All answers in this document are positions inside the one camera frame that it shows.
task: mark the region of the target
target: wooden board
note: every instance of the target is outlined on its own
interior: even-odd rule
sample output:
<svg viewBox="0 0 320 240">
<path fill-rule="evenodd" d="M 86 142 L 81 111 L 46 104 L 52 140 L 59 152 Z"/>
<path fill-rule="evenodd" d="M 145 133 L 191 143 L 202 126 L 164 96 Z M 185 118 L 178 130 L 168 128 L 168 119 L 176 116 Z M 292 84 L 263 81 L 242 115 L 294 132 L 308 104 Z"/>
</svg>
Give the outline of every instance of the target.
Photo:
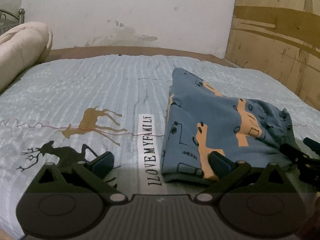
<svg viewBox="0 0 320 240">
<path fill-rule="evenodd" d="M 236 0 L 226 59 L 320 110 L 320 0 Z"/>
</svg>

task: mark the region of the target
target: metal bed frame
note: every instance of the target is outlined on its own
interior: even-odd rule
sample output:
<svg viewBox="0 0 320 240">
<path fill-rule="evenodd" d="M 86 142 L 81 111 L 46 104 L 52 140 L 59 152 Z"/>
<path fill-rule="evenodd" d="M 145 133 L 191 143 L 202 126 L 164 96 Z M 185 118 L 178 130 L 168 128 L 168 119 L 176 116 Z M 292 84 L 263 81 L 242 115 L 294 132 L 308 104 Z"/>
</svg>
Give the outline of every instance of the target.
<svg viewBox="0 0 320 240">
<path fill-rule="evenodd" d="M 2 22 L 3 23 L 2 25 L 0 21 L 0 35 L 4 34 L 5 32 L 7 32 L 8 30 L 12 29 L 15 26 L 23 24 L 24 15 L 25 15 L 25 11 L 23 8 L 21 8 L 18 11 L 18 15 L 15 15 L 14 13 L 9 12 L 7 10 L 0 9 L 0 20 L 4 19 L 4 22 Z M 7 16 L 11 16 L 17 21 L 7 20 Z"/>
</svg>

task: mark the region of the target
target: red thread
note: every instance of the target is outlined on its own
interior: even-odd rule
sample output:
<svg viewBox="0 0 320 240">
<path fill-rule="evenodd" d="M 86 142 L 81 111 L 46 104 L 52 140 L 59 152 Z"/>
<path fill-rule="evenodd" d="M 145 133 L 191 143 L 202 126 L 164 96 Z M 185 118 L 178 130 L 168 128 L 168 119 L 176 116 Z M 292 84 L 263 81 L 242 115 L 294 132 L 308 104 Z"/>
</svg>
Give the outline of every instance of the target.
<svg viewBox="0 0 320 240">
<path fill-rule="evenodd" d="M 26 122 L 18 125 L 19 119 L 14 118 L 14 117 L 13 117 L 13 118 L 10 118 L 7 122 L 4 122 L 4 120 L 2 120 L 0 123 L 3 123 L 5 126 L 7 126 L 7 123 L 8 123 L 9 121 L 11 121 L 11 120 L 16 120 L 16 121 L 17 121 L 17 125 L 16 125 L 17 128 L 20 127 L 20 126 L 22 126 L 22 125 L 25 125 L 25 124 L 28 125 L 29 128 L 35 128 L 38 124 L 41 125 L 41 128 L 42 128 L 42 127 L 49 127 L 49 128 L 53 128 L 53 129 L 67 129 L 67 128 L 72 128 L 72 127 L 54 127 L 54 126 L 50 126 L 50 125 L 44 125 L 44 124 L 42 124 L 42 123 L 40 123 L 40 122 L 36 123 L 34 126 L 30 126 L 30 124 L 28 124 L 28 123 L 26 123 Z M 78 129 L 78 130 L 89 130 L 89 129 L 81 129 L 81 128 L 74 128 L 74 129 Z M 133 136 L 138 136 L 138 135 L 144 135 L 144 134 L 145 134 L 145 133 L 134 134 L 134 133 L 132 133 L 132 132 L 126 132 L 126 133 L 116 134 L 116 133 L 109 133 L 109 132 L 105 132 L 105 131 L 103 131 L 103 133 L 110 134 L 110 135 L 117 135 L 117 136 L 119 136 L 119 135 L 125 135 L 125 134 L 132 134 Z M 148 136 L 162 137 L 163 134 L 162 134 L 162 135 L 150 135 L 150 134 L 148 134 Z"/>
</svg>

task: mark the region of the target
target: bed sheet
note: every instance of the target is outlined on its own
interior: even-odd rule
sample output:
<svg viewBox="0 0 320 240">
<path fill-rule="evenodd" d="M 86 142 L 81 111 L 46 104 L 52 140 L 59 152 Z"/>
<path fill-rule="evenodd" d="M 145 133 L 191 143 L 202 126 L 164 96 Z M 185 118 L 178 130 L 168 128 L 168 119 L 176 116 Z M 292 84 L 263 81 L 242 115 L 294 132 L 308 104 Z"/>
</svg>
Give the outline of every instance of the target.
<svg viewBox="0 0 320 240">
<path fill-rule="evenodd" d="M 302 140 L 320 141 L 320 112 L 260 71 L 176 56 L 56 60 L 31 68 L 0 96 L 0 228 L 16 239 L 21 237 L 15 208 L 31 180 L 46 162 L 63 165 L 79 158 L 81 152 L 87 161 L 93 160 L 94 155 L 83 145 L 97 155 L 106 151 L 115 155 L 119 168 L 105 180 L 117 184 L 129 197 L 201 191 L 203 186 L 165 184 L 159 175 L 169 86 L 177 67 L 203 78 L 225 96 L 259 99 L 286 108 L 297 144 L 311 158 L 318 158 Z M 152 117 L 154 166 L 146 165 L 139 135 L 146 115 Z M 66 147 L 66 154 L 60 154 L 61 147 Z M 296 169 L 287 174 L 299 192 L 315 192 L 297 180 Z M 310 194 L 301 196 L 306 202 L 310 198 Z"/>
</svg>

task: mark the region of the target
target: rolled beige blanket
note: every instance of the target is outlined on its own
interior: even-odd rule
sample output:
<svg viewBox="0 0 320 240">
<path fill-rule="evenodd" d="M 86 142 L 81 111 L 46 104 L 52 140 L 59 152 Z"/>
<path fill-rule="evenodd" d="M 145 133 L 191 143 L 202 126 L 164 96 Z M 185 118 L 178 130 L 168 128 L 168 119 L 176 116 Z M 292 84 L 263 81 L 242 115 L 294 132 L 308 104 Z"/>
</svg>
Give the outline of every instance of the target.
<svg viewBox="0 0 320 240">
<path fill-rule="evenodd" d="M 0 92 L 23 70 L 44 62 L 52 47 L 52 31 L 44 23 L 28 22 L 0 36 Z"/>
</svg>

